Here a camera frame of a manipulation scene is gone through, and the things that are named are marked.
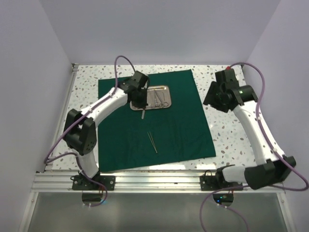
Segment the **steel instrument tray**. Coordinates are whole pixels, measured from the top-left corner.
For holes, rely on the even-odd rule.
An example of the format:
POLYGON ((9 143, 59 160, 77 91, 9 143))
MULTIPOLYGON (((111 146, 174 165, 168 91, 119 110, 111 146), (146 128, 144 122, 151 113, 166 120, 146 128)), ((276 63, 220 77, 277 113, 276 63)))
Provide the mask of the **steel instrument tray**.
POLYGON ((172 101, 171 101, 171 94, 170 94, 170 90, 168 86, 166 85, 149 86, 147 89, 148 89, 148 94, 147 94, 148 105, 146 106, 146 110, 165 109, 165 108, 171 107, 172 101), (163 108, 155 107, 154 90, 156 90, 157 92, 162 91, 164 93, 165 99, 169 103, 168 107, 163 107, 163 108))

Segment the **steel fine-point tweezers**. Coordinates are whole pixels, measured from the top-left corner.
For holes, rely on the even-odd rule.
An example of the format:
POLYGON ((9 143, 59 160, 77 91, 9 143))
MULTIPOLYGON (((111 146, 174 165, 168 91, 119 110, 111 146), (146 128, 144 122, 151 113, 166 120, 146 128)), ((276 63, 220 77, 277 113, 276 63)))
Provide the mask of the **steel fine-point tweezers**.
POLYGON ((152 136, 151 132, 148 131, 147 134, 148 134, 148 137, 149 137, 149 139, 150 139, 150 141, 151 141, 151 143, 152 143, 152 146, 153 146, 155 152, 158 154, 158 151, 157 151, 157 148, 156 148, 156 146, 155 146, 155 142, 154 142, 154 139, 153 139, 153 136, 152 136))

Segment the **green surgical cloth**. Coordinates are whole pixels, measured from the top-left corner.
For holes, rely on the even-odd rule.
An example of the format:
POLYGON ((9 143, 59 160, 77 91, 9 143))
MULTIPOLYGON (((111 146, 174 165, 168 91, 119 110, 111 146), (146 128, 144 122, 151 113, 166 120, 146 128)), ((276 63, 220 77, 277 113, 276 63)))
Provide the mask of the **green surgical cloth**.
POLYGON ((150 83, 169 87, 171 107, 148 110, 141 119, 141 112, 125 105, 105 118, 98 126, 101 172, 215 157, 192 71, 151 74, 150 83))

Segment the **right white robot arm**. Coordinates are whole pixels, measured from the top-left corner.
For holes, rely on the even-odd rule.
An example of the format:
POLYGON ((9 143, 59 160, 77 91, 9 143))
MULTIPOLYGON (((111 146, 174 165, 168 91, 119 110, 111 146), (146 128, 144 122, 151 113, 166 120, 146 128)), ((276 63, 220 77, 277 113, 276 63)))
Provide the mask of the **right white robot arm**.
POLYGON ((204 105, 227 113, 231 111, 241 123, 253 149, 255 165, 227 165, 217 169, 215 184, 227 189, 233 183, 246 183, 259 189, 283 182, 296 166, 292 156, 286 156, 276 144, 264 118, 256 110, 258 97, 249 85, 240 86, 233 69, 218 71, 210 85, 204 105))

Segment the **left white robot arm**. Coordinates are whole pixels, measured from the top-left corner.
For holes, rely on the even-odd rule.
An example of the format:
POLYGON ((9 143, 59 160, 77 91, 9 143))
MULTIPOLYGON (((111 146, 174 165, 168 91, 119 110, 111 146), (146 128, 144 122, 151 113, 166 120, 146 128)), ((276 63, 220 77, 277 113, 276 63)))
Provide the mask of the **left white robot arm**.
POLYGON ((97 144, 98 125, 118 108, 131 103, 137 108, 147 106, 147 90, 150 78, 136 71, 123 81, 116 80, 115 87, 93 104, 82 110, 68 112, 63 140, 77 152, 77 162, 84 175, 83 184, 91 190, 100 184, 99 170, 95 161, 94 147, 97 144))

